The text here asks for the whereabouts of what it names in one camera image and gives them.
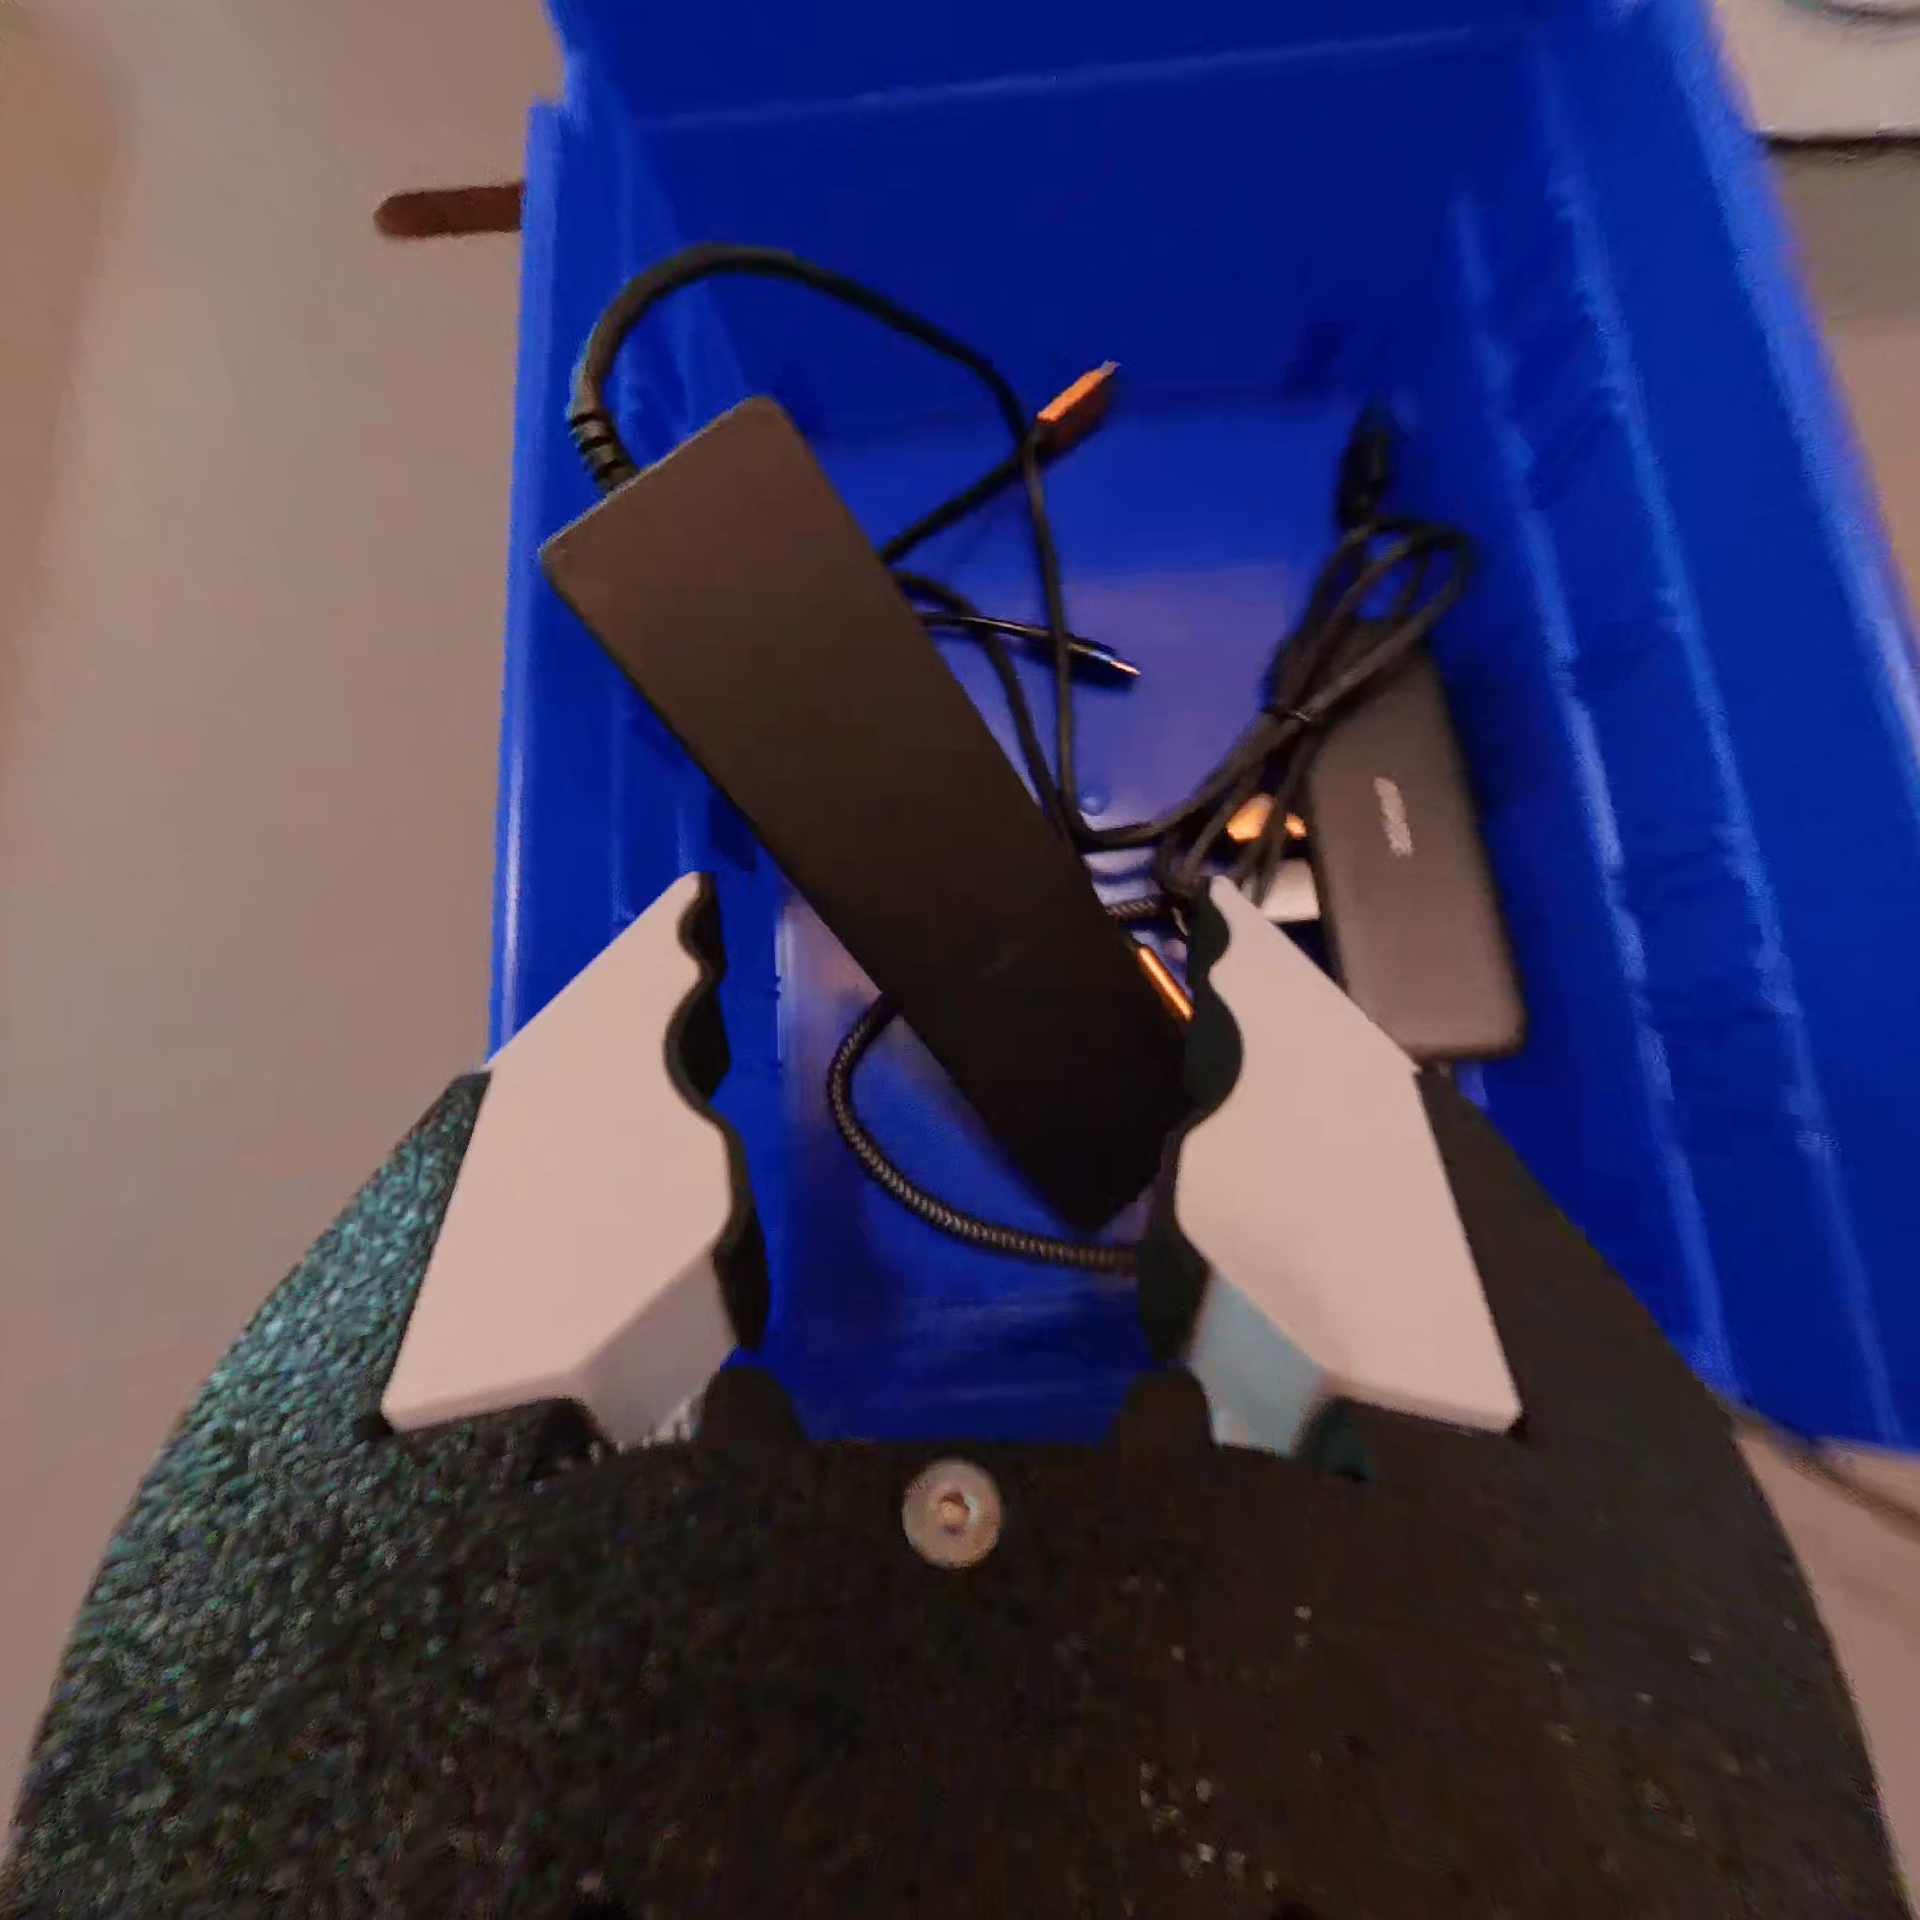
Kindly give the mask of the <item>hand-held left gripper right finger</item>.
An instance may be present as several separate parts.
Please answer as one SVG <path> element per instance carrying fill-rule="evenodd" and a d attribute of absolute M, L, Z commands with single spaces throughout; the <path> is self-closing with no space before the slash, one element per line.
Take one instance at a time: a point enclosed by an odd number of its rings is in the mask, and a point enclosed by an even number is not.
<path fill-rule="evenodd" d="M 1337 1404 L 1507 1437 L 1526 1404 L 1416 1059 L 1230 881 L 1192 916 L 1186 994 L 1138 1310 L 1214 1439 L 1296 1454 Z"/>

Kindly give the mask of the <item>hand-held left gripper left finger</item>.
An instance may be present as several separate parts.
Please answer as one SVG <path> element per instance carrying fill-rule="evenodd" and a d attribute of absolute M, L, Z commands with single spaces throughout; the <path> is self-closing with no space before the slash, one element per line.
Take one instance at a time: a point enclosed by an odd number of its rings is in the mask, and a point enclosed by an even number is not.
<path fill-rule="evenodd" d="M 712 876 L 676 876 L 486 1073 L 378 1415 L 565 1404 L 659 1442 L 762 1341 L 771 1269 L 732 1073 Z"/>

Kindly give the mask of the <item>black rounded usb hub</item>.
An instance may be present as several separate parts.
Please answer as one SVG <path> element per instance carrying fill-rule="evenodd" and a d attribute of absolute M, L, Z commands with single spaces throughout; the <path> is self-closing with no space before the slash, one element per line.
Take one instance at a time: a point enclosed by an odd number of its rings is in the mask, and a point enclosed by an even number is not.
<path fill-rule="evenodd" d="M 1442 675 L 1419 652 L 1326 734 L 1307 861 L 1340 990 L 1419 1066 L 1526 1042 L 1526 994 Z"/>

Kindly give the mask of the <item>black seven-port usb hub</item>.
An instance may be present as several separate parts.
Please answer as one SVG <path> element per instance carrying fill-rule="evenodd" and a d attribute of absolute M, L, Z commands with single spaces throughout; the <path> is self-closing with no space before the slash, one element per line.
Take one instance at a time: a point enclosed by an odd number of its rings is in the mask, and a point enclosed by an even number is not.
<path fill-rule="evenodd" d="M 538 561 L 1042 1208 L 1109 1228 L 1181 1022 L 792 416 L 732 407 Z"/>

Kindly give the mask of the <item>blue plastic bin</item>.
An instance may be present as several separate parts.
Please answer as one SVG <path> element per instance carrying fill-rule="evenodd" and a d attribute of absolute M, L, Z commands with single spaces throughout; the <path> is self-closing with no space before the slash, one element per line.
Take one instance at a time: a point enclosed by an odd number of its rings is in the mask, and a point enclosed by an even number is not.
<path fill-rule="evenodd" d="M 862 277 L 1040 402 L 1080 804 L 1181 800 L 1335 552 L 1366 402 L 1476 544 L 1436 655 L 1526 1047 L 1465 1073 L 1724 1400 L 1917 1448 L 1917 632 L 1769 165 L 1698 3 L 550 3 L 498 760 L 493 1039 L 686 868 L 771 1243 L 757 1360 L 821 1439 L 1080 1439 L 1138 1310 L 885 1198 L 833 1129 L 871 985 L 543 579 L 562 407 L 696 239 Z"/>

